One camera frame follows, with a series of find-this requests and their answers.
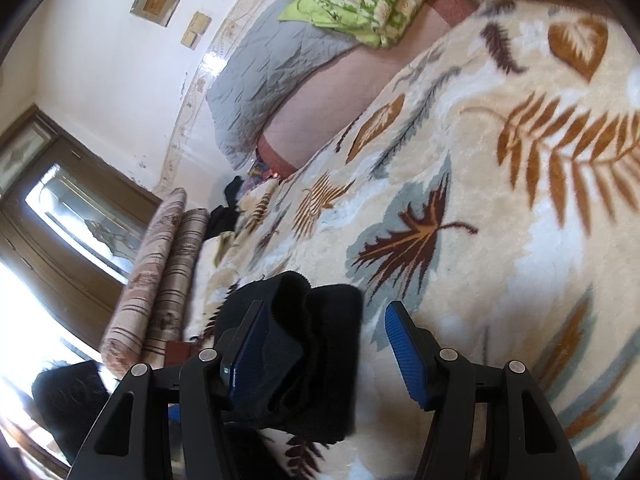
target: brown door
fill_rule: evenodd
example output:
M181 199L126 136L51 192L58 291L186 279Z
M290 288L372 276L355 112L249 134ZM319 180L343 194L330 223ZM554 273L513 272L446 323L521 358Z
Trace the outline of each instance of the brown door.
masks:
M0 256L58 322L98 348L156 206L55 136L2 197Z

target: lime green cloth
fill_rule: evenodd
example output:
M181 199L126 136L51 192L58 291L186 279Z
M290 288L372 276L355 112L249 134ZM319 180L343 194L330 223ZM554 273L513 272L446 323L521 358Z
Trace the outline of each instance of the lime green cloth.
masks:
M390 47L402 37L425 0L295 0L280 15L354 35L373 47Z

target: dark gray fabric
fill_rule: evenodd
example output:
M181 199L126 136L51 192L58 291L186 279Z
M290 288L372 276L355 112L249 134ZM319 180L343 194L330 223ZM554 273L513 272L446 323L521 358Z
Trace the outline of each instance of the dark gray fabric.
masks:
M235 170L254 152L269 116L313 70L358 44L348 34L307 22L279 22L293 0L276 0L258 17L207 91L216 143Z

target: black fabric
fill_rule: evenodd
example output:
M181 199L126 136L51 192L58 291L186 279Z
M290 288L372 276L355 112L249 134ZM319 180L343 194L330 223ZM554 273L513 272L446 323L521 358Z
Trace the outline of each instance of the black fabric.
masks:
M215 208L209 216L209 223L207 224L207 230L204 233L204 240L215 238L224 231L233 231L236 228L236 222L238 221L239 213L238 202L236 202L236 195L238 190L242 186L242 178L236 176L225 187L225 197L228 207L219 205Z
M229 295L216 318L218 340L242 322L252 301L268 320L254 383L234 392L225 420L275 428L313 442L343 440L353 425L362 295L351 285L311 288L292 271L249 283ZM238 374L254 363L240 362Z
M225 424L226 438L242 480L290 480L255 431L238 424Z
M41 372L33 381L31 393L47 429L73 464L109 399L97 364L85 361Z

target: quilted gray cushion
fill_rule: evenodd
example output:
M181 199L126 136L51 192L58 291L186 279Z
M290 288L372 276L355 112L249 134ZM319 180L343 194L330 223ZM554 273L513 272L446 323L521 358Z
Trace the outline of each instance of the quilted gray cushion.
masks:
M207 91L216 143L234 170L247 162L264 123L296 85L358 44L310 23L279 22L292 1L276 0L265 9Z

